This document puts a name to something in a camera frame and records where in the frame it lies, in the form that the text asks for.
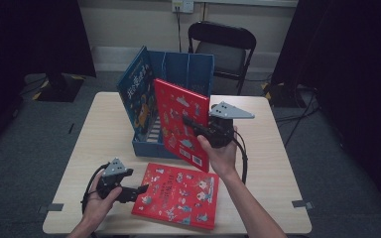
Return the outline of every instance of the gray carpet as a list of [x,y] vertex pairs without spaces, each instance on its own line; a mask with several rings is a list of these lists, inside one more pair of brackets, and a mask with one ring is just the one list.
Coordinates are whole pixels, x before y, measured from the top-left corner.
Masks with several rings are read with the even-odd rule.
[[[24,94],[18,116],[0,136],[0,237],[53,237],[43,232],[46,215],[38,209],[52,203],[94,95],[115,91],[120,74],[98,72],[97,78],[88,78],[73,103],[34,101],[34,91]],[[249,73],[251,81],[245,82],[242,95],[263,95],[261,82],[256,80],[268,75]],[[26,81],[41,77],[29,75]],[[234,81],[216,79],[213,90],[235,94],[234,86]],[[303,97],[308,102],[310,94]],[[273,108],[276,118],[298,116],[303,111]],[[278,123],[284,142],[295,124]],[[287,147],[302,196],[315,206],[309,210],[313,231],[308,237],[381,237],[381,194],[342,151],[335,135],[317,112],[301,121]]]

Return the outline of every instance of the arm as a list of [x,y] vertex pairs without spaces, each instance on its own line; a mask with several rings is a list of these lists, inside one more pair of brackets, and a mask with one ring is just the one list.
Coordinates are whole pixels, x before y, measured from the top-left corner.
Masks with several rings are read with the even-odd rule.
[[287,237],[241,181],[235,168],[236,144],[231,142],[226,147],[213,149],[203,136],[198,136],[197,139],[208,153],[212,168],[227,187],[249,237]]
[[100,177],[101,173],[98,174],[92,182],[88,204],[82,215],[82,219],[67,237],[88,237],[98,228],[100,223],[104,220],[104,217],[106,217],[107,213],[112,208],[116,197],[122,192],[122,187],[119,186],[111,190],[105,199],[101,199],[97,192],[95,192]]

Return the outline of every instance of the forearm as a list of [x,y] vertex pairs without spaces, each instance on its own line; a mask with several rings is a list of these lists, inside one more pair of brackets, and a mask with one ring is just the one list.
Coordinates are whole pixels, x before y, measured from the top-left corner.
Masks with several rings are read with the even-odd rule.
[[68,238],[82,238],[88,237],[94,230],[95,225],[92,225],[86,220],[81,220],[75,228],[67,236]]
[[281,227],[253,197],[238,173],[223,178],[249,237],[287,237]]

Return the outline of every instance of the person's right hand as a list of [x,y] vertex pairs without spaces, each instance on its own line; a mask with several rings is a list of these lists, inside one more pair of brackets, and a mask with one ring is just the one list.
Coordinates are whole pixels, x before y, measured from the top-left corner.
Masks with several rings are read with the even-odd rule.
[[212,168],[222,179],[237,174],[235,167],[237,146],[233,141],[225,147],[212,148],[202,135],[197,136],[197,139],[208,154]]

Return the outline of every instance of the white wall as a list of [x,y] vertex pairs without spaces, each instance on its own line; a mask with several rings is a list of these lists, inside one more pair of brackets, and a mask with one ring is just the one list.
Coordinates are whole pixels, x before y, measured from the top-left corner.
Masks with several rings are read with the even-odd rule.
[[[97,70],[121,70],[142,46],[179,51],[178,20],[171,1],[79,0],[79,5],[94,61],[103,66]],[[180,16],[182,51],[188,50],[188,27],[204,18],[251,31],[258,44],[249,70],[273,71],[294,11],[294,7],[195,2],[193,14]]]

